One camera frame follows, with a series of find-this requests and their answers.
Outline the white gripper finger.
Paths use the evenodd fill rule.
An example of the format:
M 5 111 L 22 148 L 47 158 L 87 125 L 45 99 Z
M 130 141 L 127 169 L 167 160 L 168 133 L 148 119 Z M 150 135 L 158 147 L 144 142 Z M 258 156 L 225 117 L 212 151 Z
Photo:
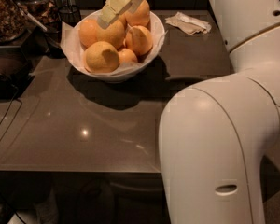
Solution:
M 139 8 L 142 2 L 143 0 L 132 0 L 131 6 L 128 8 L 128 11 L 130 13 L 134 13 Z

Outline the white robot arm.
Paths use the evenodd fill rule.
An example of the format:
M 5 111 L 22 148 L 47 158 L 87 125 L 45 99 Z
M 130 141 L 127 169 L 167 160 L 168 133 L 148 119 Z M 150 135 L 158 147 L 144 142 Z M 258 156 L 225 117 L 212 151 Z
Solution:
M 185 88 L 162 112 L 171 224 L 265 224 L 260 164 L 280 140 L 280 1 L 209 2 L 234 72 Z

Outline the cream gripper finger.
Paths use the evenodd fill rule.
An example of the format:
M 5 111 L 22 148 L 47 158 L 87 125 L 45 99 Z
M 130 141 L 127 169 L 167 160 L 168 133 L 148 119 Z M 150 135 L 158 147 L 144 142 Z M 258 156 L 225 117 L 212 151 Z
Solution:
M 110 24 L 116 21 L 119 16 L 132 5 L 132 1 L 133 0 L 106 0 L 97 19 L 100 27 L 106 29 Z

